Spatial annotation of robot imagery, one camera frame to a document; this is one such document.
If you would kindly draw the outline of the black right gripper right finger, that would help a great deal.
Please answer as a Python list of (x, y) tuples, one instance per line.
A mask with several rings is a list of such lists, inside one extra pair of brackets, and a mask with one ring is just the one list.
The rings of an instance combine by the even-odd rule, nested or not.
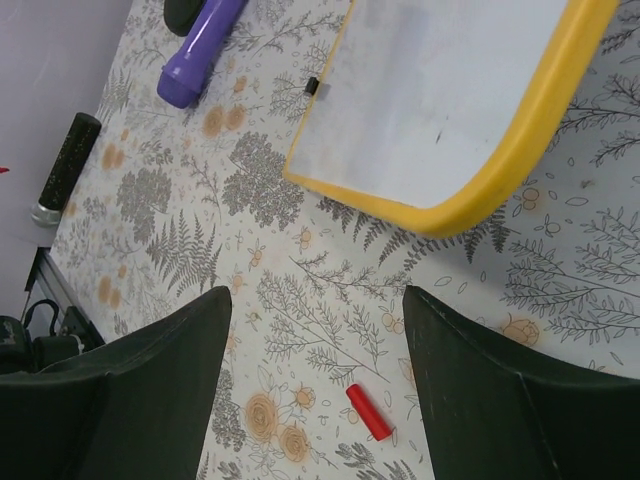
[(520, 345), (417, 286), (403, 312), (436, 478), (638, 478), (638, 380)]

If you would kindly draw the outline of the red marker cap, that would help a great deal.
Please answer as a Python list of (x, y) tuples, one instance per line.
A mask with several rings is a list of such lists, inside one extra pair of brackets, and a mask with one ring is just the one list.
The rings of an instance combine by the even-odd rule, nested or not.
[(391, 426), (359, 384), (350, 385), (346, 389), (346, 395), (376, 441), (383, 441), (392, 436)]

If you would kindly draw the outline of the yellow framed whiteboard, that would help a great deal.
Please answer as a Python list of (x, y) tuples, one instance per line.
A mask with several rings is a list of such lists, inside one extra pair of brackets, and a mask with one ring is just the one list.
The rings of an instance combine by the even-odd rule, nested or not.
[(433, 238), (480, 223), (547, 149), (614, 1), (354, 1), (283, 170)]

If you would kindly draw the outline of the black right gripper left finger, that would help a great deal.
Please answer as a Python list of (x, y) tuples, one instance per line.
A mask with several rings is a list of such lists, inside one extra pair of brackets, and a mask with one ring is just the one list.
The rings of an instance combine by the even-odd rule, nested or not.
[(231, 316), (218, 286), (88, 353), (2, 375), (2, 478), (195, 478)]

